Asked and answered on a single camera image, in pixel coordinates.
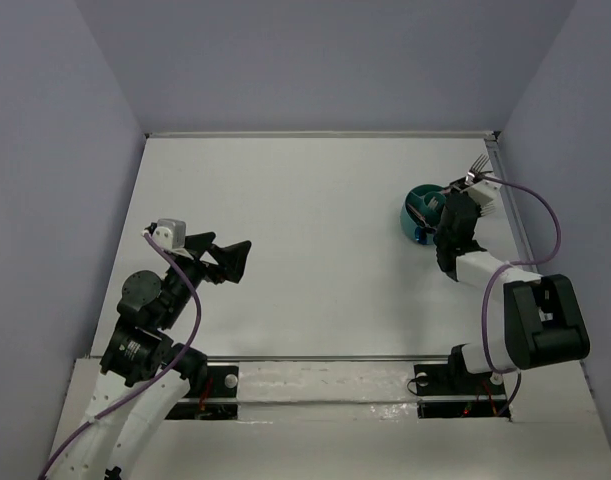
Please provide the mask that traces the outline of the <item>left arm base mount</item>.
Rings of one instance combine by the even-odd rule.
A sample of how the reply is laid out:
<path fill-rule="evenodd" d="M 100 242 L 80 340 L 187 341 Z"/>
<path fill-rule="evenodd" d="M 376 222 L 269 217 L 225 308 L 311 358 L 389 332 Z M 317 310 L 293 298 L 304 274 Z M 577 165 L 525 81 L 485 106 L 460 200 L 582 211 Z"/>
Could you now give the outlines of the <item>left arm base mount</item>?
<path fill-rule="evenodd" d="M 192 387 L 165 417 L 166 420 L 237 420 L 239 365 L 209 363 L 206 380 Z"/>

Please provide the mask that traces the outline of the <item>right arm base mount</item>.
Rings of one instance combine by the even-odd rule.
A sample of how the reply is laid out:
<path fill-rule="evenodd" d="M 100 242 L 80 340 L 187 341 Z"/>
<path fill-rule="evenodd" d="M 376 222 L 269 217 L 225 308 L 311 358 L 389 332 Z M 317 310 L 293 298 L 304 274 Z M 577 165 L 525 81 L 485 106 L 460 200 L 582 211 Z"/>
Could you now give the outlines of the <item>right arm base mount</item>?
<path fill-rule="evenodd" d="M 446 363 L 414 365 L 407 381 L 408 392 L 417 401 L 420 419 L 510 418 L 504 410 L 509 393 L 503 380 L 489 375 L 455 373 Z"/>

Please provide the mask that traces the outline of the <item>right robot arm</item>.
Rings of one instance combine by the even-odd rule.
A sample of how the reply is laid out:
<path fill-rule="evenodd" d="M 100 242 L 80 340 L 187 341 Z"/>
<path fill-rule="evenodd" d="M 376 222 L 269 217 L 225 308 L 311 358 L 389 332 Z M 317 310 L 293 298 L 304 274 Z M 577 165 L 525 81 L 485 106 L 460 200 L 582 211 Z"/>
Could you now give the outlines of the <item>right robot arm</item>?
<path fill-rule="evenodd" d="M 571 280 L 501 261 L 474 239 L 481 207 L 465 193 L 446 197 L 435 235 L 437 263 L 456 282 L 482 291 L 476 343 L 452 348 L 447 384 L 467 392 L 483 373 L 509 373 L 586 358 L 590 338 Z"/>

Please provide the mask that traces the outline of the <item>silver spoon pink handle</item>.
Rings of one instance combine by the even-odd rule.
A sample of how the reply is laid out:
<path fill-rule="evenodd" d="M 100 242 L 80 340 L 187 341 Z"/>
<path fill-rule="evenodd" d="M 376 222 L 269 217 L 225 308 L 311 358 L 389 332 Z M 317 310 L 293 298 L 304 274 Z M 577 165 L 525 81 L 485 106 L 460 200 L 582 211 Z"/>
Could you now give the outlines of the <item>silver spoon pink handle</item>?
<path fill-rule="evenodd" d="M 426 217 L 419 212 L 411 203 L 405 205 L 406 211 L 417 226 L 434 230 L 435 227 L 427 221 Z"/>

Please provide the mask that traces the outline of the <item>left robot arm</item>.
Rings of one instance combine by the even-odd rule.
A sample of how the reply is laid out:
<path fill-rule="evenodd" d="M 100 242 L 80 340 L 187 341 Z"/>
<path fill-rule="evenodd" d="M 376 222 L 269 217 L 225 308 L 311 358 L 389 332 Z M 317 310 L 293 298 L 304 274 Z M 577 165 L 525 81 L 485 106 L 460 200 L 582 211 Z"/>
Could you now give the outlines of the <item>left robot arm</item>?
<path fill-rule="evenodd" d="M 56 448 L 42 479 L 128 479 L 152 436 L 185 395 L 211 390 L 208 358 L 192 348 L 202 320 L 198 288 L 241 281 L 252 244 L 216 245 L 160 219 L 142 233 L 167 263 L 123 283 L 118 319 L 80 425 Z"/>

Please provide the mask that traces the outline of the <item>fork with teal handle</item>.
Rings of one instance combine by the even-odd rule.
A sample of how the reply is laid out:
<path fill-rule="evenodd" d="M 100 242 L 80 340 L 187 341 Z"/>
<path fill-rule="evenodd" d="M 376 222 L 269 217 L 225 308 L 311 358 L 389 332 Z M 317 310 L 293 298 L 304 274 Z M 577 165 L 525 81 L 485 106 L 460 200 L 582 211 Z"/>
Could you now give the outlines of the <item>fork with teal handle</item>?
<path fill-rule="evenodd" d="M 466 188 L 473 186 L 479 182 L 481 178 L 487 173 L 485 167 L 489 163 L 489 156 L 487 154 L 481 154 L 474 163 L 469 167 L 464 177 L 450 182 L 446 187 L 442 189 L 443 193 L 450 193 L 454 191 L 462 192 Z"/>

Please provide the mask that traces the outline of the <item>blue spoon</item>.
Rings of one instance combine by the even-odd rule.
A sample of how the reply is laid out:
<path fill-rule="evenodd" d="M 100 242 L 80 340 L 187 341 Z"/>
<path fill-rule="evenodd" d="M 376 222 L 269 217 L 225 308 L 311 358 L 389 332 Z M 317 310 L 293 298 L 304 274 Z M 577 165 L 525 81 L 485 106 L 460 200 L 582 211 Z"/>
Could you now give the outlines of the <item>blue spoon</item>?
<path fill-rule="evenodd" d="M 433 243 L 433 231 L 431 229 L 417 226 L 412 239 L 419 245 L 430 245 Z"/>

